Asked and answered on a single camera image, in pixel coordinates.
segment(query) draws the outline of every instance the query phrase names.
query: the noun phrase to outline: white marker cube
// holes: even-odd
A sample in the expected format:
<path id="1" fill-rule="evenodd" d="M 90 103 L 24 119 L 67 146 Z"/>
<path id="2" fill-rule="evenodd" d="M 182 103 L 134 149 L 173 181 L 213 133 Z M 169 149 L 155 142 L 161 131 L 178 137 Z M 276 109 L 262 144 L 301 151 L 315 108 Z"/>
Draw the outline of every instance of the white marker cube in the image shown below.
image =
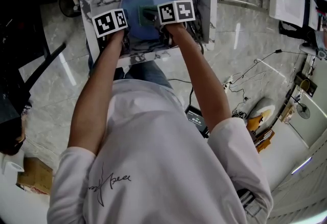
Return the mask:
<path id="1" fill-rule="evenodd" d="M 195 20 L 192 0 L 171 1 L 157 7 L 161 25 Z"/>
<path id="2" fill-rule="evenodd" d="M 92 18 L 97 38 L 127 28 L 127 21 L 123 9 L 113 9 Z"/>

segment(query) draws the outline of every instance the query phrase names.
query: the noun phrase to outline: digital display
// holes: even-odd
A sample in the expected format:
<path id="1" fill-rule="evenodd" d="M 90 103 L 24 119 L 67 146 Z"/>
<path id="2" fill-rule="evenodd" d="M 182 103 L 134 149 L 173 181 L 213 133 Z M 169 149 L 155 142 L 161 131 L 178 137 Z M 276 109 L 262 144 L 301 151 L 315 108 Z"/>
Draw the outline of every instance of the digital display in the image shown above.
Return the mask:
<path id="1" fill-rule="evenodd" d="M 186 117 L 188 118 L 189 121 L 193 122 L 196 125 L 196 127 L 198 128 L 198 130 L 200 132 L 203 132 L 205 130 L 206 124 L 204 122 L 203 117 L 201 117 L 200 115 L 198 115 L 190 110 L 186 114 Z"/>

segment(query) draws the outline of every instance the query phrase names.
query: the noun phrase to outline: blue plate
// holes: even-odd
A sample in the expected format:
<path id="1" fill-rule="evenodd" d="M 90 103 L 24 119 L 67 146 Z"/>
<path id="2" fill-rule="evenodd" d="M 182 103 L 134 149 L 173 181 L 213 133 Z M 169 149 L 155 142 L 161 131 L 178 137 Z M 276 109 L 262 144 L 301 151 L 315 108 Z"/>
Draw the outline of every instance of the blue plate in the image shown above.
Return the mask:
<path id="1" fill-rule="evenodd" d="M 130 34 L 139 39 L 151 40 L 159 39 L 159 33 L 154 26 L 141 27 L 138 23 L 138 7 L 158 5 L 175 0 L 122 0 L 120 8 L 127 11 Z"/>

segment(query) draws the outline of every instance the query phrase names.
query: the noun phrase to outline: cardboard box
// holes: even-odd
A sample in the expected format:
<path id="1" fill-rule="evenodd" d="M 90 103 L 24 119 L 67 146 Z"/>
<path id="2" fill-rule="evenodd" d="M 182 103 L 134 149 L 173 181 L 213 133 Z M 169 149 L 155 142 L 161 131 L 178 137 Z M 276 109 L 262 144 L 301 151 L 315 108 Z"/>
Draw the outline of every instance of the cardboard box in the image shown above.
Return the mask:
<path id="1" fill-rule="evenodd" d="M 50 194 L 52 186 L 52 169 L 38 158 L 25 158 L 24 170 L 18 174 L 17 183 L 22 186 Z"/>

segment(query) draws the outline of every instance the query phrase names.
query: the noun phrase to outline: green sponge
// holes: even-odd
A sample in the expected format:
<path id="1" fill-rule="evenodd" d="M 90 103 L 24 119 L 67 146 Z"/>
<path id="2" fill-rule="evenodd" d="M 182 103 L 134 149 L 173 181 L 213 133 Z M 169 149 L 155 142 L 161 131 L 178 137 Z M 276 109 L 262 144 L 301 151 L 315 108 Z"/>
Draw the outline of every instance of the green sponge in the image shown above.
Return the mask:
<path id="1" fill-rule="evenodd" d="M 154 26 L 158 9 L 156 5 L 143 5 L 138 7 L 138 23 L 140 26 Z"/>

